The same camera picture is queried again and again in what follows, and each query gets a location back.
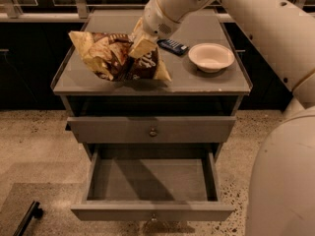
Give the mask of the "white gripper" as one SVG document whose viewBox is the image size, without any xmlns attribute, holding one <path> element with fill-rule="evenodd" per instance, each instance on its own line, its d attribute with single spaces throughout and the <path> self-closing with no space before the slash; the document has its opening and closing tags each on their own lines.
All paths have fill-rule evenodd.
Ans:
<svg viewBox="0 0 315 236">
<path fill-rule="evenodd" d="M 158 0 L 150 0 L 144 9 L 142 18 L 136 23 L 129 35 L 132 45 L 128 55 L 134 59 L 157 48 L 157 39 L 171 37 L 180 27 L 179 23 L 169 19 L 161 10 Z"/>
</svg>

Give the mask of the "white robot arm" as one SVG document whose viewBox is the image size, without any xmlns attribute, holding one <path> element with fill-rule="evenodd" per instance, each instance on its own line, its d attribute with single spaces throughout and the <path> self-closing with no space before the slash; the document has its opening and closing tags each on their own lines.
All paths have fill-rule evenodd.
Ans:
<svg viewBox="0 0 315 236">
<path fill-rule="evenodd" d="M 138 40 L 167 38 L 217 1 L 290 95 L 262 142 L 248 189 L 245 236 L 315 236 L 315 18 L 287 0 L 149 0 Z"/>
</svg>

